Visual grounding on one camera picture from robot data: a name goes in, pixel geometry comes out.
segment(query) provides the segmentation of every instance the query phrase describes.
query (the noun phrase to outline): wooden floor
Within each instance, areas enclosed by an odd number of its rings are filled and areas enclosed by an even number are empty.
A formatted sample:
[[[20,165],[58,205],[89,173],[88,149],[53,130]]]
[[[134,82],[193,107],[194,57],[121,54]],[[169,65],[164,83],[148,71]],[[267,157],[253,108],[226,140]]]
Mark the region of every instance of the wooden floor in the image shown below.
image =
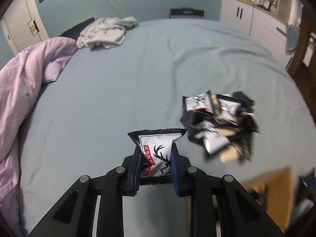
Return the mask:
[[[308,68],[303,65],[294,81],[300,90],[309,111],[316,122],[316,81],[312,78]]]

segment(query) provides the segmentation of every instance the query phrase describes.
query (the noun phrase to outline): purple comforter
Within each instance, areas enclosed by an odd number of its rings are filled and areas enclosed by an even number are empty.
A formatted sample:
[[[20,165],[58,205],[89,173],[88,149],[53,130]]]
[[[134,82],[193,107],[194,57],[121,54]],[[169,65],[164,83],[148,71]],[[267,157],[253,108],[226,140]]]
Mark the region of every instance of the purple comforter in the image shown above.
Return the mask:
[[[0,71],[0,211],[17,236],[19,224],[18,130],[42,84],[55,81],[77,50],[76,41],[55,37],[30,46]]]

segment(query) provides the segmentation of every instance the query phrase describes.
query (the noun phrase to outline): bed sheet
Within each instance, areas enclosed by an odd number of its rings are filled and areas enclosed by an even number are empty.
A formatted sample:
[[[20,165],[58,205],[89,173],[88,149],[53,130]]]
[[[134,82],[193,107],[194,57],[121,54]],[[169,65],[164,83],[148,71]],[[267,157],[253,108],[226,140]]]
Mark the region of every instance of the bed sheet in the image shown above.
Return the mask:
[[[121,165],[135,145],[128,132],[182,127],[182,96],[244,91],[256,101],[260,134],[251,161],[207,159],[186,136],[179,153],[207,174],[239,181],[291,165],[316,164],[316,130],[295,83],[249,36],[208,20],[157,20],[128,31],[121,47],[77,51],[43,91],[23,124],[21,220],[29,233],[84,174]],[[172,185],[141,187],[124,198],[128,236],[187,236],[187,199]]]

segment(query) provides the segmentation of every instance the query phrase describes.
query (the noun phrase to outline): triangular cutout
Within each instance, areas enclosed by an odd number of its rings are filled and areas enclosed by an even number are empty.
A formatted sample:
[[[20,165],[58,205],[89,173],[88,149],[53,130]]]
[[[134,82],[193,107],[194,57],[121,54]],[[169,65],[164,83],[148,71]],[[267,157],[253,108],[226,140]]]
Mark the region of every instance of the triangular cutout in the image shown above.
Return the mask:
[[[245,222],[251,222],[260,218],[260,214],[239,191],[235,191],[235,195],[241,212],[241,217]]]
[[[69,224],[78,198],[78,191],[74,191],[63,205],[53,215],[55,220]]]

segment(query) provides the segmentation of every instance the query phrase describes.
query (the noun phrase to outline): drawer handle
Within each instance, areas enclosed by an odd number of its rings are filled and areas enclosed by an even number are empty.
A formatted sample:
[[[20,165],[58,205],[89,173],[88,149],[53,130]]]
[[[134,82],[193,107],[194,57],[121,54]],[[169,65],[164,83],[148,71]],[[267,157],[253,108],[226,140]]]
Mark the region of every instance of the drawer handle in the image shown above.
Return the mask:
[[[276,27],[276,30],[279,31],[282,35],[287,36],[288,34],[285,33],[282,29],[280,29],[279,27]]]

